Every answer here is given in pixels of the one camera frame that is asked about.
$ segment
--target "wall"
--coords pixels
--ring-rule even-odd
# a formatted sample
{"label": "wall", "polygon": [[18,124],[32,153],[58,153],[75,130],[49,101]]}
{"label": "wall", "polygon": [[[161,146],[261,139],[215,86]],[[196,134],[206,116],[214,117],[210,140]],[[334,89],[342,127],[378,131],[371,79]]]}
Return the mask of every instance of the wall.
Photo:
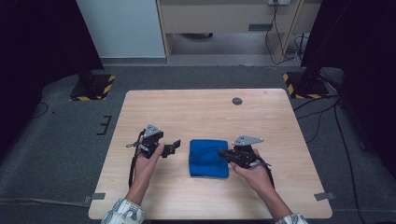
{"label": "wall", "polygon": [[101,58],[165,58],[155,0],[77,0]]}

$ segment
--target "sleeve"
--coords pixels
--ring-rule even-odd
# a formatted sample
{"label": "sleeve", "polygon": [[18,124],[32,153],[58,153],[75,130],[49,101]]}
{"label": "sleeve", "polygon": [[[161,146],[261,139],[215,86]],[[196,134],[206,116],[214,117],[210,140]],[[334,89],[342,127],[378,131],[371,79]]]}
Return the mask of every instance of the sleeve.
{"label": "sleeve", "polygon": [[146,212],[137,204],[119,199],[102,219],[102,224],[141,224]]}
{"label": "sleeve", "polygon": [[280,219],[276,224],[308,224],[308,221],[300,214],[291,214]]}

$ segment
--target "black strap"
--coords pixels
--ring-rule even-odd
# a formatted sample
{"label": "black strap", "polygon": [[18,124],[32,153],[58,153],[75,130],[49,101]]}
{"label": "black strap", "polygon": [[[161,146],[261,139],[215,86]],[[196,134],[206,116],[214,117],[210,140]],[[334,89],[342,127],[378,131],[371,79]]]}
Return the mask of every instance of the black strap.
{"label": "black strap", "polygon": [[256,155],[257,160],[259,160],[262,163],[262,166],[264,166],[265,170],[267,171],[268,177],[270,178],[272,186],[275,188],[275,183],[274,183],[274,178],[272,177],[272,172],[271,169],[268,167],[268,163],[266,163],[260,156]]}
{"label": "black strap", "polygon": [[[136,143],[139,143],[141,136],[145,133],[146,129],[144,129],[139,136],[137,137],[137,141]],[[136,144],[135,148],[134,148],[134,157],[132,158],[132,162],[131,162],[131,169],[129,171],[129,180],[128,180],[128,186],[129,188],[132,186],[132,182],[134,180],[134,166],[136,165],[136,160],[137,160],[137,156],[139,154],[137,154],[137,148],[139,147],[138,144]]]}

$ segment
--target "metal bracket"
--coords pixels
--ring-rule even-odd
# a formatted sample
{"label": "metal bracket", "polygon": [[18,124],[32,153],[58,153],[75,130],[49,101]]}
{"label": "metal bracket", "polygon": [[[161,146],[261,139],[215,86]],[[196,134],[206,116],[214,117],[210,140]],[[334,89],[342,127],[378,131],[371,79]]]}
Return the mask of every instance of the metal bracket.
{"label": "metal bracket", "polygon": [[84,197],[84,203],[91,203],[92,200],[103,200],[105,196],[105,193],[93,193],[92,196]]}
{"label": "metal bracket", "polygon": [[319,194],[314,194],[315,198],[317,201],[322,201],[322,200],[332,200],[335,199],[335,194],[333,192],[327,193],[327,192],[322,192]]}
{"label": "metal bracket", "polygon": [[152,136],[152,135],[154,135],[156,133],[159,133],[160,131],[161,131],[161,129],[155,127],[152,124],[148,124],[148,127],[146,128],[145,133],[144,133],[143,136],[145,138],[147,138],[147,137],[150,137],[150,136]]}
{"label": "metal bracket", "polygon": [[255,143],[260,143],[263,142],[264,140],[262,138],[257,138],[257,137],[249,137],[246,135],[239,135],[235,141],[233,141],[233,146],[237,147],[244,147],[244,146],[249,146]]}

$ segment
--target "wire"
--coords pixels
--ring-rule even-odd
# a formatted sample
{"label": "wire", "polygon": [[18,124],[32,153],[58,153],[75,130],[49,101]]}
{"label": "wire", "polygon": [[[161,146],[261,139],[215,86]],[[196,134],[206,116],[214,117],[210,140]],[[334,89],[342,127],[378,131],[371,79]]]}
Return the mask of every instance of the wire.
{"label": "wire", "polygon": [[315,132],[314,136],[311,139],[309,139],[308,141],[305,141],[306,143],[310,143],[310,142],[314,141],[315,138],[317,138],[318,133],[319,133],[320,120],[321,120],[321,117],[322,117],[323,113],[324,113],[324,111],[322,111],[320,113],[320,116],[319,116],[319,119],[318,119],[317,131]]}
{"label": "wire", "polygon": [[351,162],[351,159],[350,159],[350,156],[349,156],[349,151],[348,151],[348,148],[347,148],[346,139],[344,137],[343,131],[341,129],[340,121],[339,121],[338,116],[337,116],[337,106],[336,105],[334,107],[334,115],[335,115],[335,121],[337,122],[338,131],[341,134],[341,138],[342,138],[343,144],[344,144],[344,149],[346,151],[346,157],[347,157],[347,161],[348,161],[348,164],[349,164],[350,177],[352,179],[353,197],[354,197],[354,201],[355,201],[355,204],[356,204],[356,209],[358,210],[358,214],[359,214],[359,218],[361,219],[361,223],[364,224],[365,221],[364,221],[363,215],[361,214],[361,209],[359,207],[359,202],[358,202],[358,194],[356,192],[355,176],[353,174],[352,162]]}
{"label": "wire", "polygon": [[45,110],[43,113],[41,113],[40,115],[31,117],[30,119],[37,119],[37,118],[40,118],[41,116],[45,115],[45,114],[47,113],[47,111],[49,111],[49,108],[50,108],[50,107],[49,107],[46,103],[42,103],[42,102],[41,102],[39,105],[44,105],[44,106],[46,107],[46,110]]}
{"label": "wire", "polygon": [[0,203],[41,203],[41,204],[52,204],[52,205],[65,205],[65,206],[76,206],[76,207],[90,207],[86,203],[70,203],[60,202],[47,199],[33,199],[33,198],[17,198],[17,199],[0,199]]}
{"label": "wire", "polygon": [[323,113],[326,112],[326,111],[328,111],[328,110],[330,110],[330,109],[332,109],[334,106],[336,106],[336,105],[338,104],[338,102],[340,102],[340,99],[338,99],[333,105],[331,105],[330,107],[328,107],[328,108],[326,108],[326,109],[324,109],[324,110],[320,110],[320,111],[317,111],[317,112],[314,112],[314,113],[311,113],[311,114],[302,116],[302,117],[300,117],[300,118],[297,118],[297,119],[304,119],[304,118],[307,118],[307,117],[309,117],[309,116],[312,116],[312,115],[315,115],[315,114],[320,113],[320,116],[319,116],[319,119],[318,119],[317,130],[316,130],[314,136],[313,136],[310,140],[305,141],[306,143],[310,143],[310,142],[312,142],[313,140],[315,140],[315,138],[318,136],[319,127],[320,127],[320,120],[321,120],[321,117],[322,117]]}
{"label": "wire", "polygon": [[[296,41],[298,38],[301,38],[300,45],[297,44],[297,41]],[[308,39],[307,36],[304,36],[304,33],[300,36],[294,37],[294,44],[297,47],[297,49],[295,49],[295,54],[294,54],[294,63],[299,67],[301,67],[301,63],[303,61],[303,58],[301,56],[304,54],[303,41],[305,38]]]}
{"label": "wire", "polygon": [[273,62],[273,64],[282,64],[282,63],[284,63],[284,62],[286,62],[286,61],[289,61],[289,60],[294,59],[294,57],[288,58],[288,57],[286,57],[286,55],[283,53],[284,50],[283,50],[283,46],[282,46],[282,40],[281,40],[281,38],[280,38],[280,34],[279,34],[279,31],[277,30],[277,26],[276,26],[276,13],[277,13],[277,0],[274,1],[274,17],[272,18],[270,27],[275,26],[276,33],[277,33],[277,37],[278,37],[279,42],[280,42],[280,48],[281,48],[281,51],[282,51],[281,53],[282,53],[282,56],[285,58],[285,60],[282,61],[282,62],[279,62],[279,63],[276,63],[276,62],[274,61],[274,59],[273,59],[273,57],[272,57],[272,54],[271,54],[270,47],[268,46],[268,32],[269,32],[269,30],[267,30],[267,32],[265,33],[265,45],[266,45],[266,47],[267,47],[267,49],[268,49],[268,52],[269,52],[269,54],[270,54],[270,58],[271,58],[271,61]]}
{"label": "wire", "polygon": [[310,100],[308,102],[303,103],[302,105],[297,106],[295,109],[293,109],[293,111],[296,111],[296,110],[300,109],[301,107],[303,107],[305,105],[311,104],[312,102],[314,102],[316,100],[328,99],[328,98],[332,98],[332,97],[338,97],[338,95],[329,95],[327,97],[321,97],[321,98],[312,99],[312,100]]}
{"label": "wire", "polygon": [[[145,131],[146,131],[146,129],[144,129],[142,132],[140,132],[139,136],[137,136],[136,143],[140,143],[140,142],[142,141],[142,136],[143,136],[143,134],[145,134]],[[140,151],[140,150],[139,150],[139,152],[137,152],[137,151],[138,151],[138,148],[139,148],[139,145],[137,144],[137,145],[135,146],[135,148],[134,148],[134,156],[132,157],[131,169],[130,169],[130,171],[129,171],[129,179],[128,179],[128,186],[129,186],[129,188],[132,186],[132,184],[133,184],[133,182],[134,182],[134,166],[136,165],[137,157],[138,157],[138,156],[140,155],[140,153],[142,152],[142,151]]]}

